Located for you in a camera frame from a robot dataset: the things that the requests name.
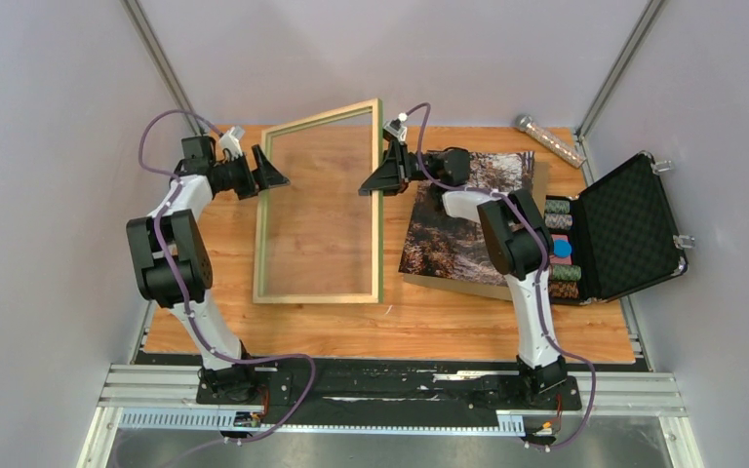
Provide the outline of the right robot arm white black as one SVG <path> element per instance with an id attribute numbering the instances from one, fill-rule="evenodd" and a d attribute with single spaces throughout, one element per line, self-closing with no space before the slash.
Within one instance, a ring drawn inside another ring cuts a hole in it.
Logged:
<path id="1" fill-rule="evenodd" d="M 481 227 L 490 262 L 507 284 L 517 321 L 518 374 L 507 391 L 531 407 L 542 407 L 560 396 L 569 378 L 550 312 L 547 276 L 552 238 L 528 191 L 471 187 L 470 176 L 470 154 L 465 149 L 422 155 L 392 141 L 359 193 L 395 196 L 410 182 L 427 180 L 437 187 L 447 216 Z"/>

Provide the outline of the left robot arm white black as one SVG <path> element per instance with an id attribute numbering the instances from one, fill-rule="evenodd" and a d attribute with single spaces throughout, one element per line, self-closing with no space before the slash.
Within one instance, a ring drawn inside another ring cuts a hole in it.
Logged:
<path id="1" fill-rule="evenodd" d="M 202 357 L 201 387 L 243 404 L 256 397 L 260 379 L 213 298 L 213 265 L 198 219 L 221 192 L 244 200 L 290 181 L 258 144 L 252 147 L 256 163 L 249 165 L 234 136 L 193 136 L 182 146 L 165 198 L 126 225 L 135 278 L 143 298 L 169 310 L 191 336 Z"/>

